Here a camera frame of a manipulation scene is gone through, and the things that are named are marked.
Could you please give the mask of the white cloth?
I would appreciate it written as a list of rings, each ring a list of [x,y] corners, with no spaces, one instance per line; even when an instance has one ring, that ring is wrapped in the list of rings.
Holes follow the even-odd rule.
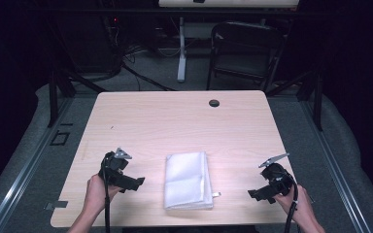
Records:
[[[219,192],[212,190],[205,151],[166,157],[164,209],[209,210]]]

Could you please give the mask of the black tape square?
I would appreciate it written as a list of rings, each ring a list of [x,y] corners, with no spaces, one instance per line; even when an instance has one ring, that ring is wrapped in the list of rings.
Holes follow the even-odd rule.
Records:
[[[64,146],[66,142],[68,141],[69,136],[70,136],[69,132],[60,132],[59,130],[57,130],[51,139],[50,145],[51,146]]]

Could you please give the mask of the dark equipment with red light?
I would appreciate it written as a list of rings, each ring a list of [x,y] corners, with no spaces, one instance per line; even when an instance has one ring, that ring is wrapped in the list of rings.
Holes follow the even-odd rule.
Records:
[[[57,16],[56,24],[79,73],[111,73],[118,62],[117,44],[114,36],[117,32],[99,16]]]

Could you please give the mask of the person's right hand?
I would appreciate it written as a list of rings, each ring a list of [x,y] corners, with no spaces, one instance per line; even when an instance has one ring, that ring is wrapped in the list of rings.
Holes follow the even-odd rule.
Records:
[[[292,219],[298,224],[299,222],[317,221],[315,214],[308,198],[307,190],[300,184],[296,186],[298,190],[298,197],[296,203],[296,210],[292,216]],[[286,214],[289,213],[290,206],[293,204],[294,197],[293,186],[288,195],[277,194],[274,199],[281,205]]]

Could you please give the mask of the black metal frame post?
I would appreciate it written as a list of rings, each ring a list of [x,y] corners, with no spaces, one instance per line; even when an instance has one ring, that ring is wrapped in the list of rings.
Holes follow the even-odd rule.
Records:
[[[50,92],[50,121],[49,127],[52,127],[58,119],[58,92],[61,92],[67,98],[73,98],[77,91],[72,85],[72,81],[83,84],[96,93],[105,92],[106,89],[85,79],[83,76],[68,69],[55,70],[49,76]]]
[[[312,120],[317,129],[322,131],[322,74],[320,71],[307,71],[290,81],[285,81],[281,85],[273,87],[266,92],[266,95],[268,97],[275,96],[296,83],[301,83],[295,94],[298,101],[308,101],[311,95],[314,95]]]

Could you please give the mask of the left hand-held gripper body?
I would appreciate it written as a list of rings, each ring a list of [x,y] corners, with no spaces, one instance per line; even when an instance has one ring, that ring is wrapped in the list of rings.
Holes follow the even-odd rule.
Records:
[[[101,161],[98,176],[107,184],[118,187],[130,187],[132,180],[122,170],[127,166],[131,156],[121,148],[107,152]]]

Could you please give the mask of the person's left hand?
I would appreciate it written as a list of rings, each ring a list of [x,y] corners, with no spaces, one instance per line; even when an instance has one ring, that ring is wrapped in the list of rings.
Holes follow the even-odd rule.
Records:
[[[103,180],[98,175],[93,175],[87,181],[83,213],[87,217],[96,219],[105,209],[106,196],[113,199],[119,191],[120,187],[105,186]]]

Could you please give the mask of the black folding chair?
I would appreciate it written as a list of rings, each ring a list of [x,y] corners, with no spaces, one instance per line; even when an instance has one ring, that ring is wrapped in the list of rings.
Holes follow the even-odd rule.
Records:
[[[211,53],[206,89],[217,74],[255,81],[266,91],[272,83],[285,35],[267,25],[226,21],[211,32]]]

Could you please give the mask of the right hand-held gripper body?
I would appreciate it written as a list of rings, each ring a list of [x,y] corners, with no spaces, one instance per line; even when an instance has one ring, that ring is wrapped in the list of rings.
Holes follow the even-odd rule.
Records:
[[[268,181],[269,188],[268,196],[277,194],[288,195],[292,187],[291,174],[278,163],[280,159],[288,156],[288,153],[276,155],[268,158],[265,162],[259,165],[259,168],[264,168],[261,176]]]

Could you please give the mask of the black horizontal frame bar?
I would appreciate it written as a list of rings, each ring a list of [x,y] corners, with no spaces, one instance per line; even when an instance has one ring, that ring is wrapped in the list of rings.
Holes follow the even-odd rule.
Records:
[[[232,9],[123,9],[123,10],[83,10],[83,9],[29,9],[29,12],[45,14],[87,14],[87,15],[123,15],[123,16],[175,16],[175,17],[226,17],[238,15],[240,17],[329,17],[332,13],[325,12],[268,12]]]

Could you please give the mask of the aluminium floor rail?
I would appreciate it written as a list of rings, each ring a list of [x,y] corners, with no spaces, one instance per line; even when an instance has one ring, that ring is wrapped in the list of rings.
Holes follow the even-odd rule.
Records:
[[[40,101],[34,117],[25,130],[17,148],[0,175],[0,233],[3,231],[17,203],[29,186],[44,152],[65,118],[74,98],[61,101],[58,118],[48,127],[50,104]]]
[[[356,233],[372,233],[362,211],[358,205],[358,202],[353,195],[350,186],[347,184],[345,176],[339,167],[334,153],[325,138],[322,131],[318,129],[318,126],[313,120],[313,111],[308,102],[301,101],[299,103],[313,134],[317,138],[322,150],[323,150],[323,160],[328,172],[336,186],[336,189],[340,195],[342,203],[350,217],[350,220],[354,226]]]

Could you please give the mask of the white desk leg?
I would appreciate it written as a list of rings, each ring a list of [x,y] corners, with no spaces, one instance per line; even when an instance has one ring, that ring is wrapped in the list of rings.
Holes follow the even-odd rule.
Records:
[[[179,22],[179,38],[180,38],[180,57],[178,66],[178,76],[177,81],[183,83],[186,80],[186,39],[185,39],[185,23],[184,19],[181,17]]]

